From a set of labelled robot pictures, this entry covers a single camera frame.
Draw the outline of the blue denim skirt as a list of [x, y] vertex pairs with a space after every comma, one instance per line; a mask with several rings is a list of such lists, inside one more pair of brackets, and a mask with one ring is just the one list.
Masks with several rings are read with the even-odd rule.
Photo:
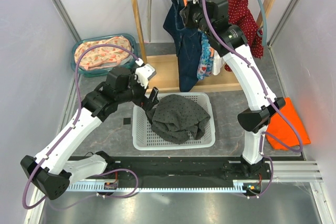
[[197, 29], [186, 28], [180, 16], [183, 0], [171, 0], [163, 28], [174, 40], [178, 60], [179, 89], [189, 92], [198, 82], [197, 69], [202, 53], [201, 34]]

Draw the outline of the grey dotted skirt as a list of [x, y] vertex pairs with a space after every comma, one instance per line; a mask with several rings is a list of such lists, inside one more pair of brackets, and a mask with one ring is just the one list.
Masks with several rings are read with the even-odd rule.
[[151, 130], [165, 141], [183, 144], [199, 140], [211, 116], [196, 102], [177, 94], [163, 97], [155, 108], [146, 112]]

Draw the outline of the beige clothes hanger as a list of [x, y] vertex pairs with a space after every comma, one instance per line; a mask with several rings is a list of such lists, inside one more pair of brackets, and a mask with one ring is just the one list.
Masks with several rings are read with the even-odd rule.
[[151, 15], [152, 15], [152, 0], [147, 0], [147, 34], [148, 34], [148, 42], [151, 42]]

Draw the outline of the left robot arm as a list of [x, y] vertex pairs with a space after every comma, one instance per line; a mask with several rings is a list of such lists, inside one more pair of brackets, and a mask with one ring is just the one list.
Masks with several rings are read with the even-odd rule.
[[111, 178], [115, 165], [104, 151], [73, 163], [68, 159], [93, 130], [117, 111], [119, 105], [132, 102], [149, 111], [158, 104], [157, 88], [152, 89], [149, 97], [145, 95], [155, 74], [150, 64], [135, 70], [115, 67], [109, 71], [106, 80], [81, 101], [76, 114], [59, 135], [35, 156], [26, 155], [21, 160], [20, 165], [28, 179], [48, 199], [55, 200], [69, 185], [82, 179], [96, 175]]

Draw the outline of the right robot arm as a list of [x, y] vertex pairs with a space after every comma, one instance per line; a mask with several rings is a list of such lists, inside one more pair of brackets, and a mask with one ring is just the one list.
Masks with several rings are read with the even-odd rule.
[[187, 0], [180, 14], [185, 27], [205, 33], [210, 46], [231, 68], [246, 96], [248, 108], [237, 116], [245, 131], [240, 172], [245, 178], [254, 178], [264, 163], [262, 133], [275, 109], [281, 109], [285, 100], [276, 97], [261, 76], [243, 31], [229, 23], [227, 0]]

